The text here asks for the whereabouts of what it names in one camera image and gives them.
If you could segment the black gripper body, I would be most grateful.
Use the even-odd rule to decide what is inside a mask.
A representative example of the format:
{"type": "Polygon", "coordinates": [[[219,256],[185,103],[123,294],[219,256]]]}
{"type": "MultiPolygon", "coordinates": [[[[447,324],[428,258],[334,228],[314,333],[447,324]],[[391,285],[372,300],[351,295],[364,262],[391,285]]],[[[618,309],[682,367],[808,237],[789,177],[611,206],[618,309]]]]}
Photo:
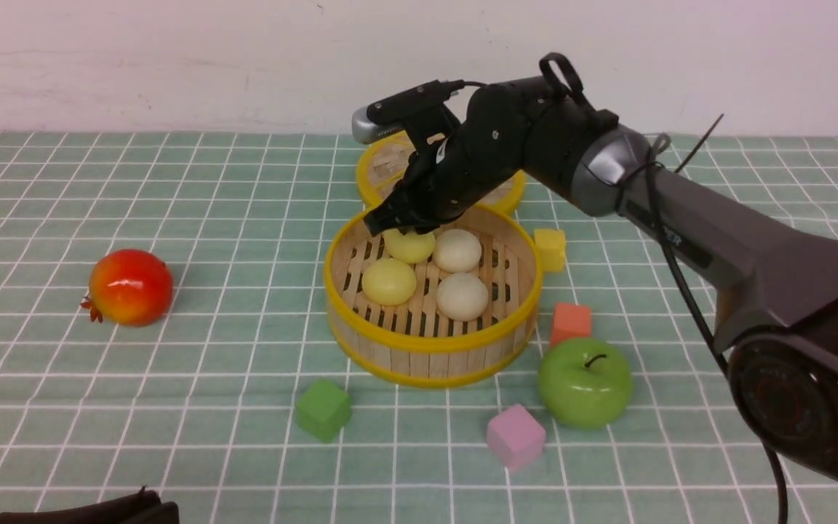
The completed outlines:
{"type": "Polygon", "coordinates": [[[521,199],[516,182],[524,133],[463,124],[430,155],[410,163],[390,194],[392,223],[452,223],[484,202],[507,213],[521,199]]]}

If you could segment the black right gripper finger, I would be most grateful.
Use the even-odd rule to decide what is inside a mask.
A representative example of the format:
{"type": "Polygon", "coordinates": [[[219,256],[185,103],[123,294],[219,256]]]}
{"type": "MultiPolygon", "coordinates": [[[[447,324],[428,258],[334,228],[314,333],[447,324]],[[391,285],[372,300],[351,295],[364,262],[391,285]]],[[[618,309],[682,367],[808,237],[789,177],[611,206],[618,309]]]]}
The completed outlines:
{"type": "Polygon", "coordinates": [[[402,234],[428,234],[440,227],[440,220],[428,213],[400,213],[399,232],[402,234]]]}

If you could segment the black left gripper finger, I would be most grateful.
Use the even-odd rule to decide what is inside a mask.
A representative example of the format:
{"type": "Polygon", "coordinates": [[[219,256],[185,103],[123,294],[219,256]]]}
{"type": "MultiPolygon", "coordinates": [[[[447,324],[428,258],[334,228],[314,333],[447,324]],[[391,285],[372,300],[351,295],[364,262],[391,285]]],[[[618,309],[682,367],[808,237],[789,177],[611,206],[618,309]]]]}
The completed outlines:
{"type": "Polygon", "coordinates": [[[383,234],[388,230],[403,232],[409,224],[404,222],[404,215],[393,205],[378,205],[363,217],[363,224],[370,236],[383,234]]]}

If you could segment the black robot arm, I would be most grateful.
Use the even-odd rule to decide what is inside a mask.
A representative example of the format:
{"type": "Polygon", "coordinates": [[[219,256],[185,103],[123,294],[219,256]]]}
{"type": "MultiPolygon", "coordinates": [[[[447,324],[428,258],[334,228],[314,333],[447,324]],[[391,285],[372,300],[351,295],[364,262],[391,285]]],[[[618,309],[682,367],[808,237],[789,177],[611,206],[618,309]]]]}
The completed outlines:
{"type": "Polygon", "coordinates": [[[519,170],[592,218],[622,216],[717,292],[698,320],[736,407],[768,450],[838,481],[838,239],[793,229],[666,169],[650,143],[595,109],[576,72],[476,83],[466,118],[446,106],[468,81],[430,81],[353,113],[363,145],[406,132],[406,175],[364,219],[372,234],[455,222],[519,170]]]}

